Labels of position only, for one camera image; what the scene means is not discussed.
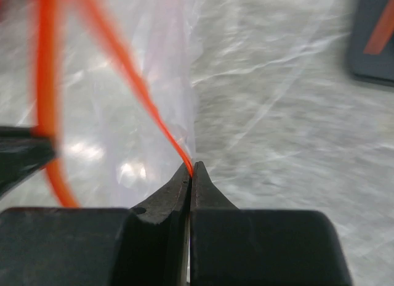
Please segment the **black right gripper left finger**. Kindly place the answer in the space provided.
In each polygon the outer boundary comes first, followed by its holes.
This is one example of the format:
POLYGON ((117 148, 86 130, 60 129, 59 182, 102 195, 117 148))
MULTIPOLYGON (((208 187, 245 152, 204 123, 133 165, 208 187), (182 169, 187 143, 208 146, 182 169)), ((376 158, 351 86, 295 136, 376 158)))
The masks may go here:
POLYGON ((136 206, 1 213, 2 285, 185 285, 191 181, 180 166, 136 206))

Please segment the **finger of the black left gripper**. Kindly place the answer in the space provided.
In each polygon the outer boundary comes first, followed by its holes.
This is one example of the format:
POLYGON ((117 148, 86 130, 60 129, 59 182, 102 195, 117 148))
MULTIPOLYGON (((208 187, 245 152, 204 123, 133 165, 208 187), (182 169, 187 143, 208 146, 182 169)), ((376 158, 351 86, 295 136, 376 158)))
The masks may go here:
POLYGON ((1 196, 56 158, 51 141, 32 128, 1 126, 1 196))

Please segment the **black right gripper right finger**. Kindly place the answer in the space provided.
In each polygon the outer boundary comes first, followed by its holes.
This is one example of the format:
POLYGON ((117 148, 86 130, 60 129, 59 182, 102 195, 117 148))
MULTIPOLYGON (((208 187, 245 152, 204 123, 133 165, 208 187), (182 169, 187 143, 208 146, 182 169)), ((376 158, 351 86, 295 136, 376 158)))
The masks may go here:
POLYGON ((197 162, 191 182, 192 285, 351 285, 331 220, 316 210, 240 209, 197 162))

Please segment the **clear zip top bag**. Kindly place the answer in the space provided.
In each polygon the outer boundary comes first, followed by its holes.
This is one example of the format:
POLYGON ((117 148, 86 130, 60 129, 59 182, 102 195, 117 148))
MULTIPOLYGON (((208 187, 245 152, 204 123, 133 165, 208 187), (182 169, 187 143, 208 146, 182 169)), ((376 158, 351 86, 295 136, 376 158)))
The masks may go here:
MULTIPOLYGON (((311 137, 294 118, 310 107, 289 96, 302 90, 320 32, 344 14, 347 1, 193 0, 198 58, 180 103, 195 119, 196 159, 236 205, 321 205, 323 191, 306 163, 311 137)), ((135 204, 171 177, 179 157, 79 23, 70 19, 68 30, 68 180, 87 206, 107 204, 117 187, 135 204)))

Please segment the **orange plastic fork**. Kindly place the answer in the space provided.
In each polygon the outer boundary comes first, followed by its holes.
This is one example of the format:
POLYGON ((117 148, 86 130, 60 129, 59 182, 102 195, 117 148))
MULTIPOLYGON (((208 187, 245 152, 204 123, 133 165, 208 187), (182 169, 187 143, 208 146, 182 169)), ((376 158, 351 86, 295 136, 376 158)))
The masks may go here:
POLYGON ((388 0, 364 48, 364 54, 380 54, 392 37, 394 27, 393 5, 394 1, 388 0))

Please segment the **dark green tray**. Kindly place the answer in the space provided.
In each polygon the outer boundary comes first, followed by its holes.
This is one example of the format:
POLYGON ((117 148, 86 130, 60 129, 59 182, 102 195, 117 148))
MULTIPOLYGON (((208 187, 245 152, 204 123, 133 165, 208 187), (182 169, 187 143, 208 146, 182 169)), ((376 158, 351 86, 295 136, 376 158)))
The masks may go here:
POLYGON ((346 63, 360 81, 393 86, 393 0, 358 0, 346 63))

